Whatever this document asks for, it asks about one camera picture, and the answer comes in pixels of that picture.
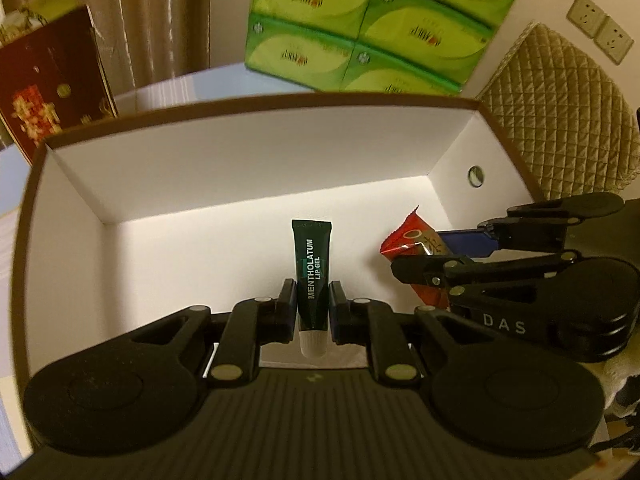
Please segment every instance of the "red box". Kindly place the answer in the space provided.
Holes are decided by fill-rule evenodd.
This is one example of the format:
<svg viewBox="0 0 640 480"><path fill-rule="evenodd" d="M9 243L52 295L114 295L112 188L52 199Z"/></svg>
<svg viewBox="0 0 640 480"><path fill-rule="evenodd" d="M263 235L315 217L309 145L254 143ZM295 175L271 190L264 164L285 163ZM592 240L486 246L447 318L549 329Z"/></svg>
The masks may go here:
<svg viewBox="0 0 640 480"><path fill-rule="evenodd" d="M29 162L44 137L115 115L87 6L0 48L0 118Z"/></svg>

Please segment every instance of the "quilted cover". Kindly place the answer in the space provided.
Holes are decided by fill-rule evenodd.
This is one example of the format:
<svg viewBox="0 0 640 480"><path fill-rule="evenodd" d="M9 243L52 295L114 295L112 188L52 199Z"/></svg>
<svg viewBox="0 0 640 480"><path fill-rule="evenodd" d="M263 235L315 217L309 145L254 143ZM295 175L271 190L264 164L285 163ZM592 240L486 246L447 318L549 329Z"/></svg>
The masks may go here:
<svg viewBox="0 0 640 480"><path fill-rule="evenodd" d="M547 199L616 192L638 173L640 132L622 92L584 52L531 23L479 99Z"/></svg>

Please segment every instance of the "stacked tissue boxes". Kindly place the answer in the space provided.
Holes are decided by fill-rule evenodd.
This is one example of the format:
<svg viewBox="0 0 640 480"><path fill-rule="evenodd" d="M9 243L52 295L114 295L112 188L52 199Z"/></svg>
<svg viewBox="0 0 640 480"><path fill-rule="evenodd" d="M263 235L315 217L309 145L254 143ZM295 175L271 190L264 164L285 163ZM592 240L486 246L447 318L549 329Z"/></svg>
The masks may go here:
<svg viewBox="0 0 640 480"><path fill-rule="evenodd" d="M514 0L253 0L245 63L323 91L457 94Z"/></svg>

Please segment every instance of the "circular hole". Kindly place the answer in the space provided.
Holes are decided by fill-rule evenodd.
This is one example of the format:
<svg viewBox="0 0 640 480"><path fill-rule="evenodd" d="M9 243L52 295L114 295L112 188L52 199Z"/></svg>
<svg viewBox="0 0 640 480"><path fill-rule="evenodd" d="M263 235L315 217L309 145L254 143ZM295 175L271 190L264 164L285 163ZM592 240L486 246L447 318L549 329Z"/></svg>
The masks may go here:
<svg viewBox="0 0 640 480"><path fill-rule="evenodd" d="M410 231L405 232L402 236L408 240L413 240L414 238L421 237L422 231L420 231L420 229L411 229Z"/></svg>
<svg viewBox="0 0 640 480"><path fill-rule="evenodd" d="M466 179L471 184L471 187L480 187L484 184L484 171L480 166L473 166L469 168Z"/></svg>

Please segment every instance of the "white tube cap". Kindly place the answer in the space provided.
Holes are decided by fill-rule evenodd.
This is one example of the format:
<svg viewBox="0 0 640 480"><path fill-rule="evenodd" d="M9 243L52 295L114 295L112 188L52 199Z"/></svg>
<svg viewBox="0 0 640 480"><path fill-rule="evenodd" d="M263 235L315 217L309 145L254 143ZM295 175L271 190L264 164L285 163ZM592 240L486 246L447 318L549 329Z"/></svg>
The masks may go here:
<svg viewBox="0 0 640 480"><path fill-rule="evenodd" d="M322 357L326 352L327 330L301 330L300 351L307 359Z"/></svg>

